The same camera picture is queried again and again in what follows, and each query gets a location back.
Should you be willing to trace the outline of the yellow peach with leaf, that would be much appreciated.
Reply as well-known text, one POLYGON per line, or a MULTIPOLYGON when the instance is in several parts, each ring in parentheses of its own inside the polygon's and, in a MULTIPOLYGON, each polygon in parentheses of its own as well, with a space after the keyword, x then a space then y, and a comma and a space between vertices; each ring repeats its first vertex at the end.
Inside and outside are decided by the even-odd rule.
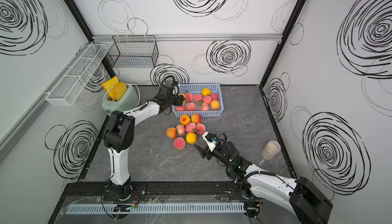
POLYGON ((180 94, 179 94, 179 96, 182 96, 182 97, 184 97, 184 99, 183 99, 183 104, 185 104, 185 103, 186 103, 186 95, 185 95, 185 94, 183 94, 183 93, 180 93, 180 94))

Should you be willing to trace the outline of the dark pink peach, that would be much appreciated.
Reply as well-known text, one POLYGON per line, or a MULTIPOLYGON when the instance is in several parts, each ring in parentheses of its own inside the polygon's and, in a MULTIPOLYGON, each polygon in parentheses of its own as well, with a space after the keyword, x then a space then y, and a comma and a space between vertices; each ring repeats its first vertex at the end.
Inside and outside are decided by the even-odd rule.
POLYGON ((186 110, 185 106, 176 107, 176 111, 185 111, 185 110, 186 110))

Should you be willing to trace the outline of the orange yellow peach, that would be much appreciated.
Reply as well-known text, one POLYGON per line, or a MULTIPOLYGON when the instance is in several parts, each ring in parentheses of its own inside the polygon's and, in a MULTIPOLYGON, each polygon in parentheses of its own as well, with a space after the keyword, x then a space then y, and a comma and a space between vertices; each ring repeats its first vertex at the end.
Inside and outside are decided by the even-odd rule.
POLYGON ((212 100, 211 102, 210 102, 210 107, 211 107, 211 109, 213 109, 213 110, 218 110, 219 108, 220 108, 220 102, 218 101, 218 100, 212 100))

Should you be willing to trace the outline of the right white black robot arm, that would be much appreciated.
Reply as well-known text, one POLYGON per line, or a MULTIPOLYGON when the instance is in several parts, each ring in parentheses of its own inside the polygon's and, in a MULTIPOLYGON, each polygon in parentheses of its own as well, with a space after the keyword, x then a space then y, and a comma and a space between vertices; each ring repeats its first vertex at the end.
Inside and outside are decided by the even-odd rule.
POLYGON ((285 178, 268 172, 240 156, 231 142, 208 142, 195 148, 202 158, 216 158, 225 166, 226 175, 248 199, 263 198, 293 213, 303 224, 329 222, 333 204, 307 178, 285 178))

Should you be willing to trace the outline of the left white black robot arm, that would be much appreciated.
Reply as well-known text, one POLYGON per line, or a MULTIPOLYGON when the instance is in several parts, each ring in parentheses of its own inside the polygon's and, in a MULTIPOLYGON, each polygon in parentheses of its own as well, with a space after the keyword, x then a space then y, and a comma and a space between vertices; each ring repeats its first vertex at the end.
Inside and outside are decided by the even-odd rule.
POLYGON ((111 113, 103 136, 110 156, 108 186, 117 198, 124 201, 131 196, 128 150, 134 140, 135 127, 172 106, 182 105, 184 101, 185 98, 179 95, 178 79, 169 75, 161 81, 159 92, 144 105, 125 112, 111 113))

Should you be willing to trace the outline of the light blue plastic basket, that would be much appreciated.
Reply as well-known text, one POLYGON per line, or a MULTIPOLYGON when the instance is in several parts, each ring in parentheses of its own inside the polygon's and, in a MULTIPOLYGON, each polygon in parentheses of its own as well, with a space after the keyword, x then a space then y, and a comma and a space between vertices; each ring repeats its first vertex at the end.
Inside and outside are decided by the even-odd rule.
POLYGON ((175 117, 177 117, 177 118, 180 118, 184 114, 191 117, 191 115, 194 113, 199 113, 199 114, 201 114, 202 117, 220 117, 223 110, 224 110, 224 104, 223 104, 222 91, 221 91, 220 84, 180 84, 179 85, 179 93, 184 94, 184 95, 191 93, 193 96, 198 95, 198 98, 201 95, 202 98, 198 99, 198 100, 193 99, 191 101, 191 103, 194 103, 194 105, 196 106, 196 108, 194 110, 188 110, 186 108, 186 105, 188 104, 187 101, 185 101, 185 104, 183 105, 183 107, 185 108, 184 111, 177 110, 178 107, 172 106, 173 113, 174 113, 175 117), (205 88, 209 89, 211 91, 211 94, 217 94, 217 100, 219 101, 219 108, 218 109, 215 110, 211 107, 211 104, 208 104, 208 106, 209 106, 208 110, 206 108, 204 108, 204 110, 200 110, 200 108, 203 104, 202 99, 204 97, 204 95, 202 94, 202 90, 205 88))

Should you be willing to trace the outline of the red yellow peach by basket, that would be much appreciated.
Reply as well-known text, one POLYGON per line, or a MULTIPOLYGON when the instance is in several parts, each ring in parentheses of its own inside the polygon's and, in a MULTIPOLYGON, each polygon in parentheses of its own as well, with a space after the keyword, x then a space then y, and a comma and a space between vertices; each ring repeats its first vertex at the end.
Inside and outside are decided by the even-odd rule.
POLYGON ((201 115, 200 114, 193 114, 191 116, 191 122, 195 124, 200 124, 201 123, 201 115))

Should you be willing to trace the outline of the pink peach with leaf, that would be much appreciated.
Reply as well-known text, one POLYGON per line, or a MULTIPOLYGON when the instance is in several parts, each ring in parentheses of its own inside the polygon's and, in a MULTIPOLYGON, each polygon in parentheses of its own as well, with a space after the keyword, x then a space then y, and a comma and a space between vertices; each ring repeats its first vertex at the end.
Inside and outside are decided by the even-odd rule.
POLYGON ((202 123, 196 124, 196 127, 193 129, 193 131, 197 134, 203 135, 206 132, 206 126, 202 123))

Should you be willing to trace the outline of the pale pink peach middle left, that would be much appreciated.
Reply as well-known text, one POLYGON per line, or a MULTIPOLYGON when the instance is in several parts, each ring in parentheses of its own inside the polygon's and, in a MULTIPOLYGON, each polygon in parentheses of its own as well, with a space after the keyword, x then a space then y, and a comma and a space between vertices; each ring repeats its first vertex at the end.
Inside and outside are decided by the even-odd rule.
POLYGON ((176 130, 177 130, 177 135, 179 135, 179 136, 182 136, 186 133, 185 125, 183 125, 183 124, 177 125, 176 130))

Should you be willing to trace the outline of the mint green toaster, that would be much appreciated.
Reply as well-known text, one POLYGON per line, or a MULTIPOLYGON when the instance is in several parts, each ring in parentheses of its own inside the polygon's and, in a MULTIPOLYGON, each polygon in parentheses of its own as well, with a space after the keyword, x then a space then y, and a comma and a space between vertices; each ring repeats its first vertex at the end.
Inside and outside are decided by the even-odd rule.
POLYGON ((127 91, 120 99, 120 101, 116 101, 110 98, 108 95, 108 91, 105 93, 102 100, 102 108, 105 113, 112 113, 116 110, 123 112, 135 109, 140 105, 140 90, 139 87, 135 84, 126 84, 127 91))

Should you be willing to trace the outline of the orange peach left of pile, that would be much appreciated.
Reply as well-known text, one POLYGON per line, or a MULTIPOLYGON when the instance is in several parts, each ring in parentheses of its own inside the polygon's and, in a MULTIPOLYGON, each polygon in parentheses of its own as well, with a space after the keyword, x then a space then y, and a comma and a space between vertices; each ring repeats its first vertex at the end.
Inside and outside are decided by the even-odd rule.
POLYGON ((171 128, 166 129, 166 135, 167 135, 167 137, 169 137, 171 139, 177 138, 177 128, 171 127, 171 128))

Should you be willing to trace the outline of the front yellow toast slice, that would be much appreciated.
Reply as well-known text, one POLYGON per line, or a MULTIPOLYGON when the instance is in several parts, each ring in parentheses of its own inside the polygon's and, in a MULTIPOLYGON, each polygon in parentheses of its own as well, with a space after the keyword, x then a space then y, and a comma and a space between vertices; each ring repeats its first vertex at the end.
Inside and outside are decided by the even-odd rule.
POLYGON ((124 96, 126 93, 128 87, 124 82, 118 83, 115 88, 114 88, 114 99, 116 101, 120 101, 120 99, 124 96))

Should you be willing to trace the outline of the yellow toast slice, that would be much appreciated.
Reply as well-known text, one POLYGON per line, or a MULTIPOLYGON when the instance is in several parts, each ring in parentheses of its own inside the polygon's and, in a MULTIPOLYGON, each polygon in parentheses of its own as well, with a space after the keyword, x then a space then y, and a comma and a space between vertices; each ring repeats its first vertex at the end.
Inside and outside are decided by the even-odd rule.
POLYGON ((116 101, 120 101, 120 99, 124 96, 126 93, 128 87, 124 82, 118 83, 115 88, 114 88, 114 99, 116 101))
POLYGON ((107 92, 107 95, 112 99, 115 100, 115 95, 114 95, 114 90, 115 87, 119 84, 119 80, 117 76, 114 76, 110 80, 104 82, 101 84, 101 86, 105 89, 107 92))

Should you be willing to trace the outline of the rear yellow toast slice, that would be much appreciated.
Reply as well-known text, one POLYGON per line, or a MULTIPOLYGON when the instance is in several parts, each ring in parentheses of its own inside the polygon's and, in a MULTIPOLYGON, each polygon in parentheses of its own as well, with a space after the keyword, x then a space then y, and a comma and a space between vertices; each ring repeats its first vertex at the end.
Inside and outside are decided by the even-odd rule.
POLYGON ((115 95, 114 95, 114 90, 115 87, 119 84, 119 80, 117 76, 114 76, 110 80, 104 82, 101 84, 101 86, 105 89, 107 92, 107 95, 112 99, 115 100, 115 95))

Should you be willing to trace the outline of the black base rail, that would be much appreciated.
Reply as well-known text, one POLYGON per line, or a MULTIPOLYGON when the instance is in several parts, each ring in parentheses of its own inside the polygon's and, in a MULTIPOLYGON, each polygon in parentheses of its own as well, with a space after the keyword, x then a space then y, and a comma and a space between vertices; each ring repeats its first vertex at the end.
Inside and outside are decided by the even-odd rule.
POLYGON ((245 199, 233 182, 130 182, 118 187, 110 181, 69 183, 61 198, 102 196, 106 201, 143 201, 158 196, 199 195, 215 196, 221 201, 245 199))

